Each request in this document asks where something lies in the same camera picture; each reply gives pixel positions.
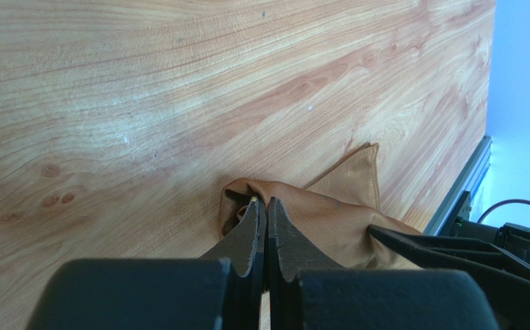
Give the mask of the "brown satin napkin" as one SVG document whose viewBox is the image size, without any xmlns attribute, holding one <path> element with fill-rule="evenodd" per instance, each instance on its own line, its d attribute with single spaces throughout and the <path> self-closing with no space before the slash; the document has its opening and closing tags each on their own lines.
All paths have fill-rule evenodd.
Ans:
<svg viewBox="0 0 530 330">
<path fill-rule="evenodd" d="M 242 219 L 253 196 L 273 197 L 313 244 L 347 268 L 419 270 L 419 266 L 374 239 L 376 225 L 404 234 L 420 232 L 381 213 L 377 181 L 378 144 L 366 144 L 307 188 L 280 181 L 240 178 L 226 185 L 219 206 L 219 233 L 227 235 Z"/>
</svg>

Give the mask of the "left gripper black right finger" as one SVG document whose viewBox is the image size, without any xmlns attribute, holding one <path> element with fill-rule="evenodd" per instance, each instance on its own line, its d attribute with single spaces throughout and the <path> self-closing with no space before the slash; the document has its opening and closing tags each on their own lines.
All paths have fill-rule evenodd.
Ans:
<svg viewBox="0 0 530 330">
<path fill-rule="evenodd" d="M 267 211 L 273 329 L 497 329 L 482 289 L 457 270 L 355 270 L 329 258 L 291 222 Z"/>
</svg>

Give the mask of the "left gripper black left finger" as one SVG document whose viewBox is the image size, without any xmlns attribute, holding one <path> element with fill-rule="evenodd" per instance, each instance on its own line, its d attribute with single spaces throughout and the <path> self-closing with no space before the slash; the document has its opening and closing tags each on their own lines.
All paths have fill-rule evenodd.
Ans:
<svg viewBox="0 0 530 330">
<path fill-rule="evenodd" d="M 83 258 L 47 283 L 28 329 L 257 329 L 266 215 L 242 220 L 199 258 Z"/>
</svg>

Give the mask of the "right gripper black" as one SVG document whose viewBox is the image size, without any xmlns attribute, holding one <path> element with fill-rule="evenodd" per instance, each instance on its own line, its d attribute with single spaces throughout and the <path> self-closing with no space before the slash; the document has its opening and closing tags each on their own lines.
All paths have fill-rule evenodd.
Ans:
<svg viewBox="0 0 530 330">
<path fill-rule="evenodd" d="M 498 316 L 514 329 L 530 329 L 530 228 L 458 219 L 456 235 L 465 238 L 404 234 L 378 225 L 368 231 L 419 267 L 467 272 Z"/>
</svg>

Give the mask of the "aluminium corner frame post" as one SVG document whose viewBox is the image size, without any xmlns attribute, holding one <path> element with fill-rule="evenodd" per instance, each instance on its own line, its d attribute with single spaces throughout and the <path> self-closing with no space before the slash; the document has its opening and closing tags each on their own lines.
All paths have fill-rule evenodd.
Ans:
<svg viewBox="0 0 530 330">
<path fill-rule="evenodd" d="M 492 137 L 484 135 L 423 231 L 424 234 L 437 236 L 448 217 L 452 214 L 461 195 L 465 191 L 470 192 L 471 195 L 477 192 L 490 167 L 491 154 Z"/>
</svg>

